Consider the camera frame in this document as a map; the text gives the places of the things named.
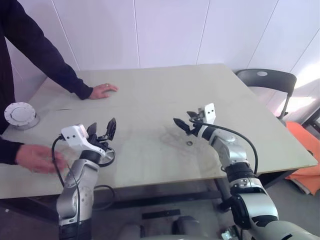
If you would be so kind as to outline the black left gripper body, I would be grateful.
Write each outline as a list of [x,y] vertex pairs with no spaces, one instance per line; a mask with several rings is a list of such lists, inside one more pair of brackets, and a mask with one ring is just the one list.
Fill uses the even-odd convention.
[[90,144],[92,144],[100,149],[103,149],[104,151],[106,151],[109,147],[107,140],[108,140],[108,138],[105,135],[97,136],[95,133],[89,135],[89,137],[87,139],[87,141]]

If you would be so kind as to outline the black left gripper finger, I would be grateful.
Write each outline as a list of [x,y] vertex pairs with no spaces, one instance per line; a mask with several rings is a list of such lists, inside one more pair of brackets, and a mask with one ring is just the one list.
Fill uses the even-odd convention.
[[88,128],[87,128],[87,134],[88,134],[88,138],[92,138],[92,137],[97,137],[97,123],[94,122],[92,123]]
[[109,122],[106,127],[106,133],[105,136],[108,140],[112,140],[114,138],[114,135],[116,133],[116,128],[117,128],[117,122],[116,119],[113,117]]

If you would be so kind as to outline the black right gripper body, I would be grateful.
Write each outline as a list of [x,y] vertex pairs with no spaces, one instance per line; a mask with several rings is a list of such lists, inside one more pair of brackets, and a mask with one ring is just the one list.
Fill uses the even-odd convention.
[[200,119],[199,120],[190,120],[190,122],[192,122],[193,124],[193,129],[191,130],[191,134],[193,134],[194,136],[198,136],[200,130],[202,127],[204,127],[203,123],[204,123],[204,119],[205,119],[205,114],[204,113],[199,113]]

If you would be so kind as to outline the person left hand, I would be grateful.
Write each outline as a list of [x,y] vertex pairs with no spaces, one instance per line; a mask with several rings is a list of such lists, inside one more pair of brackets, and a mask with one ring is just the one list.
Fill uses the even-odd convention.
[[98,100],[109,98],[109,92],[117,92],[118,89],[119,88],[117,86],[110,83],[97,85],[92,89],[92,93],[90,94],[89,99]]

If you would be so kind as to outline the person right hand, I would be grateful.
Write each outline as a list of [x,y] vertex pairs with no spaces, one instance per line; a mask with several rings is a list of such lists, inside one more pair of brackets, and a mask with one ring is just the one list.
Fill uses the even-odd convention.
[[52,149],[36,144],[23,144],[15,156],[15,162],[34,173],[51,174],[56,172],[52,160]]

